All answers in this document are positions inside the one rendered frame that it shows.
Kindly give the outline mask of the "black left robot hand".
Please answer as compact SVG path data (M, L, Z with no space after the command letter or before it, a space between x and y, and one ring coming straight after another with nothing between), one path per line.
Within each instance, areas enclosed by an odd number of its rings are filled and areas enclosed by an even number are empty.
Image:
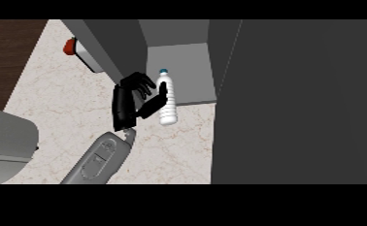
M159 89L158 95L136 109L133 91L137 91L141 99L152 94L150 89ZM112 116L113 130L119 131L136 126L136 118L147 118L165 105L165 82L155 85L144 73L134 72L122 78L113 86Z

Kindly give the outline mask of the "white plastic water bottle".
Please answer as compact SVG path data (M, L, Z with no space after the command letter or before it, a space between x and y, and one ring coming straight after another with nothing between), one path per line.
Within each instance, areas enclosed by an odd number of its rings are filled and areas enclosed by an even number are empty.
M162 126L171 125L177 122L177 112L174 103L174 93L173 93L173 81L167 75L167 70L159 69L159 77L156 80L156 85L165 84L165 105L159 109L159 124Z

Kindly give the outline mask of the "grey open cabinet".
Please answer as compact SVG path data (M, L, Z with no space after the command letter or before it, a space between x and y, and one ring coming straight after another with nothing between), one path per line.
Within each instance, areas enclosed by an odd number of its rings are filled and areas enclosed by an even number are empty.
M178 106L215 101L241 22L236 19L66 19L73 54L119 81L165 70Z

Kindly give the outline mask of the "dark grey cabinet door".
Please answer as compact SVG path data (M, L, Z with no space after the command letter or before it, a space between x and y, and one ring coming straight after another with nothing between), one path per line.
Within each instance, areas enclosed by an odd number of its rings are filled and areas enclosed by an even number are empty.
M367 22L247 20L214 112L214 183L367 183Z

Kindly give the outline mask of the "red round knob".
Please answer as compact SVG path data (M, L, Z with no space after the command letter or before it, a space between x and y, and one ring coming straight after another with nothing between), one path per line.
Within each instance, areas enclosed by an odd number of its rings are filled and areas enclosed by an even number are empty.
M66 55L75 54L75 38L70 38L66 40L65 46L63 46L63 53Z

